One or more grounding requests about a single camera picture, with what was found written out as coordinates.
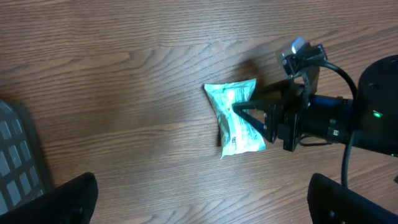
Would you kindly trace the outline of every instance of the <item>brown wood tabletop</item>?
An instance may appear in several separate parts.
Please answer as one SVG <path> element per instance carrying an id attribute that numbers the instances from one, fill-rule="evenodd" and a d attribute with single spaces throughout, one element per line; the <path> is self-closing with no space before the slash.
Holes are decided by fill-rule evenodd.
<path id="1" fill-rule="evenodd" d="M 380 1 L 2 0 L 0 96 L 32 114 L 55 185 L 93 172 L 92 223 L 311 223 L 308 183 L 340 181 L 343 145 L 220 160 L 204 83 L 284 78 L 274 51 L 323 43 L 355 82 L 398 54 Z M 318 94 L 350 98 L 321 70 Z M 349 187 L 398 213 L 398 160 L 353 149 Z"/>

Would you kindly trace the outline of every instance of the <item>wooden table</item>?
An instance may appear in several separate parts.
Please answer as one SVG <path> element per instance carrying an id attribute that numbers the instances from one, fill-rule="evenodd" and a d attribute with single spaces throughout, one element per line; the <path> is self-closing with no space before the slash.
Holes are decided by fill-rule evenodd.
<path id="1" fill-rule="evenodd" d="M 98 180 L 92 223 L 310 223 L 314 172 L 339 180 L 343 145 L 220 160 L 204 83 L 284 78 L 301 35 L 358 81 L 398 53 L 380 1 L 2 0 L 0 96 L 32 114 L 55 185 Z M 318 94 L 350 97 L 321 70 Z M 353 149 L 349 187 L 398 213 L 398 160 Z"/>

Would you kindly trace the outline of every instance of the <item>cable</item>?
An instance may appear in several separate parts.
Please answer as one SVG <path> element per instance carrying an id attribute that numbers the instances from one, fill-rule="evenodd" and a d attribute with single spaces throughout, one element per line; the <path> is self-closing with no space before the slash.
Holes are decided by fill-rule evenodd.
<path id="1" fill-rule="evenodd" d="M 329 142 L 323 142 L 323 143 L 302 143 L 301 142 L 301 140 L 303 140 L 303 139 L 305 139 L 305 138 L 309 138 L 309 137 L 311 137 L 311 136 L 307 136 L 307 135 L 303 135 L 301 138 L 300 138 L 300 141 L 298 142 L 301 146 L 305 146 L 305 147 L 307 147 L 307 146 L 326 146 L 326 145 L 330 145 L 331 143 L 329 143 Z"/>
<path id="2" fill-rule="evenodd" d="M 351 133 L 348 144 L 344 149 L 343 163 L 341 165 L 341 185 L 343 186 L 344 189 L 348 188 L 348 182 L 347 182 L 348 162 L 349 162 L 349 154 L 351 153 L 351 148 L 353 147 L 353 143 L 354 143 L 354 132 Z"/>
<path id="3" fill-rule="evenodd" d="M 337 74 L 339 74 L 342 78 L 344 78 L 344 80 L 346 81 L 346 83 L 348 84 L 352 94 L 353 94 L 353 100 L 355 101 L 356 99 L 356 86 L 354 81 L 351 79 L 351 77 L 340 67 L 333 65 L 330 62 L 326 62 L 326 61 L 314 61 L 314 62 L 310 62 L 312 65 L 316 65 L 319 67 L 324 67 L 324 68 L 329 68 L 330 70 L 335 71 Z"/>

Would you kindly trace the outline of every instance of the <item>grid pattern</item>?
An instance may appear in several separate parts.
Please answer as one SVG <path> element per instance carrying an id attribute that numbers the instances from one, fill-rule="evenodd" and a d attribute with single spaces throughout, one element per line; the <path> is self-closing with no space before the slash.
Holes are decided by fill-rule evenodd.
<path id="1" fill-rule="evenodd" d="M 23 124 L 0 101 L 0 215 L 41 196 L 43 189 Z"/>

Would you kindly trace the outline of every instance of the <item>green indicator light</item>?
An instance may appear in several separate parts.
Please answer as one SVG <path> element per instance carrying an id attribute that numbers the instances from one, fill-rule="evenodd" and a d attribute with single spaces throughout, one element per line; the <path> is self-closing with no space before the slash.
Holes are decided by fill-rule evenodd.
<path id="1" fill-rule="evenodd" d="M 377 117 L 377 118 L 381 118 L 383 116 L 383 114 L 380 114 L 377 111 L 373 111 L 373 116 Z"/>

